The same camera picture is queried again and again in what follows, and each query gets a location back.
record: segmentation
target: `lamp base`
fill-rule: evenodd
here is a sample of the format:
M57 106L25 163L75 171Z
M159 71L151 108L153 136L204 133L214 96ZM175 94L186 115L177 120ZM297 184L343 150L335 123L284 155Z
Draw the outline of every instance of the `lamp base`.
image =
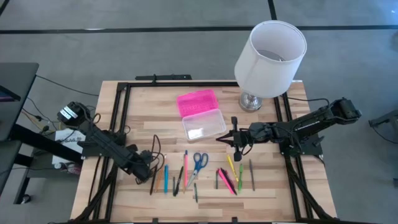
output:
M246 112L255 112L260 109L262 98L243 92L239 99L239 106Z

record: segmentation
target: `label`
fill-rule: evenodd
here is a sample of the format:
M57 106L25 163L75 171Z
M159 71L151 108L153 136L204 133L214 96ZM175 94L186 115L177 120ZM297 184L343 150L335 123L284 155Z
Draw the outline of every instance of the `label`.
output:
M72 115L74 118L77 118L77 114L75 114L75 112L73 112L68 106L63 108L66 112L68 112L68 114Z
M72 118L66 111L64 111L63 109L60 111L61 112L61 114L64 116L64 117L66 117L66 119L70 119L70 118Z

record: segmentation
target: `clear plastic box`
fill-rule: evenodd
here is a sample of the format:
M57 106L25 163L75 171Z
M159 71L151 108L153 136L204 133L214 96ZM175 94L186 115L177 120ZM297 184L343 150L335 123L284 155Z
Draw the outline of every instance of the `clear plastic box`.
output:
M188 140L196 140L226 131L223 115L219 109L209 110L182 118Z

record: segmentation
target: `gray carpet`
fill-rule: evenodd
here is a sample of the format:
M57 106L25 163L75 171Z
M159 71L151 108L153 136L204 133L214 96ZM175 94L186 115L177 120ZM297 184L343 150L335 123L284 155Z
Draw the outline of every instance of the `gray carpet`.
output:
M275 0L278 19L296 26L398 24L393 0ZM251 26L269 20L266 0L10 0L0 29L82 29L172 26ZM309 98L342 96L363 117L322 132L326 171L338 216L396 223L398 146L369 128L368 120L398 109L397 30L304 31L308 51L295 76ZM38 62L39 75L90 93L103 80L136 75L188 73L194 79L233 79L233 67L249 32L0 35L0 62ZM36 80L30 97L48 117L69 101L96 98ZM311 103L312 110L322 102ZM25 108L35 112L27 102ZM24 117L19 123L35 130ZM395 138L389 126L380 128ZM13 205L22 177L14 170L0 199L0 223L48 223L68 219L76 180L36 179L31 203Z

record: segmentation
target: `lamp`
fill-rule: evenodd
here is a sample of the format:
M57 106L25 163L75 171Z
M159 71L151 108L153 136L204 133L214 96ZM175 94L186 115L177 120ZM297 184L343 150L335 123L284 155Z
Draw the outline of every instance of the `lamp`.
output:
M291 24L265 21L254 27L234 70L242 109L256 111L262 98L286 92L306 51L304 35Z

